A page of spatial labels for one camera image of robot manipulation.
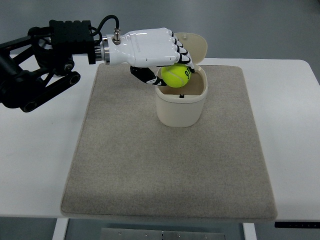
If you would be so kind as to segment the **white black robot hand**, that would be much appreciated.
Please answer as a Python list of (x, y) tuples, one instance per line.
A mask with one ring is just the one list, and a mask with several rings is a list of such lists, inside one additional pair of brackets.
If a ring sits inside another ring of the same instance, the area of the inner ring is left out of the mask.
[(150, 67), (180, 64), (187, 67), (187, 73), (195, 72), (188, 50), (171, 30), (164, 27), (130, 31), (124, 35), (115, 28), (113, 35), (103, 37), (95, 47), (95, 58), (107, 65), (127, 63), (132, 75), (155, 86), (166, 86), (167, 83)]

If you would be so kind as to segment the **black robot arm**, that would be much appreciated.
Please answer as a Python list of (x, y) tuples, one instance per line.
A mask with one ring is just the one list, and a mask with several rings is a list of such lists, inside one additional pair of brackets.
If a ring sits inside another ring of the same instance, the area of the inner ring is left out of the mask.
[(102, 27), (89, 20), (50, 20), (47, 27), (32, 27), (27, 36), (2, 43), (1, 104), (28, 113), (78, 83), (73, 56), (85, 54), (95, 64)]

